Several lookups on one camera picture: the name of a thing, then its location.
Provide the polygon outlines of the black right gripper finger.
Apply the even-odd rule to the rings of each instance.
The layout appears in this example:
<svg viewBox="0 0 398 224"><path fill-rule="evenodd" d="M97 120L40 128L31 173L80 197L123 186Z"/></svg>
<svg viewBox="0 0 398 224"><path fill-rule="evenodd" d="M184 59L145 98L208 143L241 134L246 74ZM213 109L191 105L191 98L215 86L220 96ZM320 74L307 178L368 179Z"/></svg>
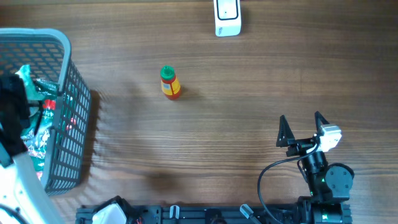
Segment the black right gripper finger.
<svg viewBox="0 0 398 224"><path fill-rule="evenodd" d="M277 147L287 147L295 143L295 136L289 126L289 123L285 117L282 115L279 121L279 132L277 135L276 146Z"/></svg>
<svg viewBox="0 0 398 224"><path fill-rule="evenodd" d="M315 112L315 126L317 134L323 136L325 134L325 128L329 127L329 122L324 118L321 112Z"/></svg>

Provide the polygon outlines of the red sauce bottle green cap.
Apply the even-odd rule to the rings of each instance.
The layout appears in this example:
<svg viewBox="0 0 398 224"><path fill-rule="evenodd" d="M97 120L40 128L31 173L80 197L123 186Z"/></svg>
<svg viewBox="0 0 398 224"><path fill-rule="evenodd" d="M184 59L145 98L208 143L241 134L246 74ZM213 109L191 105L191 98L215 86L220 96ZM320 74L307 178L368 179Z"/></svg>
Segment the red sauce bottle green cap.
<svg viewBox="0 0 398 224"><path fill-rule="evenodd" d="M163 94L170 100L176 100L180 96L182 89L174 68L165 65L160 71L160 79Z"/></svg>

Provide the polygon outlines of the green glove package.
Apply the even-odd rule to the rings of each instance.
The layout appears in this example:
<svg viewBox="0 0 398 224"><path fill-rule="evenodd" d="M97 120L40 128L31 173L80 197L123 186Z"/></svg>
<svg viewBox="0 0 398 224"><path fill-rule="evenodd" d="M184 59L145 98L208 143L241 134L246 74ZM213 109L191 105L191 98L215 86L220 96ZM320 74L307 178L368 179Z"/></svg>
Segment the green glove package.
<svg viewBox="0 0 398 224"><path fill-rule="evenodd" d="M28 149L35 171L42 172L55 116L58 85L41 78L33 80L29 65L23 65L16 74L24 82L28 103L33 105L29 108L30 126L22 131L21 139Z"/></svg>

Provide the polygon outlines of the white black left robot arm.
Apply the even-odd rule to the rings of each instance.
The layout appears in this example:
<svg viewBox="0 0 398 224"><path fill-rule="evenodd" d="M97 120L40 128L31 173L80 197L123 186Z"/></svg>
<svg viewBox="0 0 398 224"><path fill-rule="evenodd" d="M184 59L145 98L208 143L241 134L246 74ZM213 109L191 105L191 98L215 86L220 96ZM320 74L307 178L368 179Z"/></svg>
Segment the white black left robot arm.
<svg viewBox="0 0 398 224"><path fill-rule="evenodd" d="M32 106L18 75L1 77L1 223L64 223L21 139Z"/></svg>

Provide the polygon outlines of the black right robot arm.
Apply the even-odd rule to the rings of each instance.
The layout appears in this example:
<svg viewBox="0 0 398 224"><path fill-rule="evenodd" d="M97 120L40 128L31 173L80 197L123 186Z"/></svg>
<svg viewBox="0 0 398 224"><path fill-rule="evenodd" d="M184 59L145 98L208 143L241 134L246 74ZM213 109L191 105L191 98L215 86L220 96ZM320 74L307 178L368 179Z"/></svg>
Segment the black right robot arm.
<svg viewBox="0 0 398 224"><path fill-rule="evenodd" d="M326 153L342 138L342 130L315 113L316 133L306 139L295 138L284 115L280 117L276 146L286 147L287 157L298 157L298 168L310 196L301 196L289 210L278 211L283 223L351 223L349 205L354 171L342 163L329 164Z"/></svg>

